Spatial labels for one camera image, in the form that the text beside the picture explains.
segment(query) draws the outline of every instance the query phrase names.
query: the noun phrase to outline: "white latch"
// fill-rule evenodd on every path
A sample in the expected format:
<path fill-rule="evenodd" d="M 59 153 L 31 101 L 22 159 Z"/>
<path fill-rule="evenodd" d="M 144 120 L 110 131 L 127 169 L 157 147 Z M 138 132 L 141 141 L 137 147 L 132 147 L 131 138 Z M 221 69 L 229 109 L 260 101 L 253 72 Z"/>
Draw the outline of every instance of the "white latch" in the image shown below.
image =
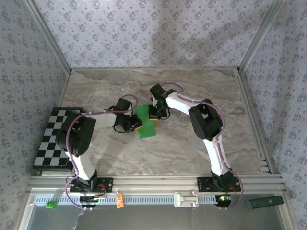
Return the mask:
<path fill-rule="evenodd" d="M 198 207 L 198 195 L 194 192 L 174 192 L 175 207 Z"/>

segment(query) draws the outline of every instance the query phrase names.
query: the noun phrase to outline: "wallpaper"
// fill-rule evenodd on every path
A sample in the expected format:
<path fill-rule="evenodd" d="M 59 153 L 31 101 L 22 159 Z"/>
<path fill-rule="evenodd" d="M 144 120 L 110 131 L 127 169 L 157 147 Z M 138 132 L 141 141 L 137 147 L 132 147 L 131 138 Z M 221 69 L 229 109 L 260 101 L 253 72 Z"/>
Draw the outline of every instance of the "wallpaper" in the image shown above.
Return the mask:
<path fill-rule="evenodd" d="M 35 0 L 71 68 L 238 66 L 271 0 Z"/>
<path fill-rule="evenodd" d="M 10 230 L 66 74 L 21 0 L 0 1 L 0 229 Z"/>
<path fill-rule="evenodd" d="M 287 1 L 249 64 L 247 78 L 269 151 L 307 229 L 307 2 Z"/>

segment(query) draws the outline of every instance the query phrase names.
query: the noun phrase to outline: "checkerboard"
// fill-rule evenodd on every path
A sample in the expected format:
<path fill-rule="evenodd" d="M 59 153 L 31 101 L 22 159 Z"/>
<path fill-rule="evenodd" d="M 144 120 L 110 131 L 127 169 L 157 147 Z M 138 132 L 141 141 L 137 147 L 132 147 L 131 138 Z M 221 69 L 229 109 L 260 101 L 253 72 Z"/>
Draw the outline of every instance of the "checkerboard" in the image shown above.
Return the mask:
<path fill-rule="evenodd" d="M 83 108 L 54 107 L 52 109 L 42 143 L 40 144 L 34 168 L 42 171 L 70 171 L 72 164 L 68 156 L 56 144 L 56 135 L 67 117 L 67 111 L 74 110 L 84 113 Z"/>

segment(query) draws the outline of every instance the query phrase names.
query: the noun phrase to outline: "marble surface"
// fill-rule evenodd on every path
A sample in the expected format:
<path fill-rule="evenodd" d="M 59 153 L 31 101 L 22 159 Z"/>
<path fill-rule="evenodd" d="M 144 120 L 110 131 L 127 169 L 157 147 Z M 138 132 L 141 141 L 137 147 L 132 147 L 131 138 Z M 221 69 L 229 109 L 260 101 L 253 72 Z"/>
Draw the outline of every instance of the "marble surface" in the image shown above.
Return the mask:
<path fill-rule="evenodd" d="M 62 106 L 100 111 L 115 105 L 127 93 L 135 95 L 139 104 L 150 104 L 149 89 L 164 82 L 181 85 L 183 95 L 188 97 L 211 99 L 226 117 L 222 140 L 231 167 L 239 174 L 260 173 L 244 104 L 230 70 L 73 70 Z M 100 175 L 210 174 L 206 147 L 195 135 L 189 116 L 171 110 L 168 120 L 156 123 L 156 132 L 155 137 L 139 139 L 137 132 L 96 129 L 87 154 Z"/>

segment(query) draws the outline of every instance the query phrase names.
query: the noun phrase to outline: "mounting plate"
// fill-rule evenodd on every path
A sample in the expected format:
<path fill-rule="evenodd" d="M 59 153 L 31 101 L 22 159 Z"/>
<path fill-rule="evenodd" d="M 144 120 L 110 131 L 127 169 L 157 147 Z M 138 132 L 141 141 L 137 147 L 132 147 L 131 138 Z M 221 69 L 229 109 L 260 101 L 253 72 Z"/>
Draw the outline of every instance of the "mounting plate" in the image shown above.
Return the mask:
<path fill-rule="evenodd" d="M 234 192 L 233 189 L 229 187 L 229 185 L 232 185 L 235 188 L 236 192 L 241 191 L 240 182 L 235 176 L 231 179 L 229 183 L 225 184 L 225 186 L 222 189 L 217 189 L 214 187 L 211 176 L 204 176 L 204 177 L 197 178 L 197 186 L 198 186 L 198 191 L 200 193 L 203 193 L 203 192 L 225 192 L 226 193 L 228 189 L 230 192 Z"/>
<path fill-rule="evenodd" d="M 103 184 L 106 188 L 107 193 L 112 192 L 113 187 L 113 178 L 112 177 L 97 177 L 97 184 Z M 101 193 L 103 192 L 103 188 L 96 186 L 92 191 L 89 189 L 85 189 L 84 187 L 80 187 L 77 183 L 77 180 L 73 180 L 71 182 L 71 193 L 85 193 L 85 192 L 93 192 L 93 193 Z"/>

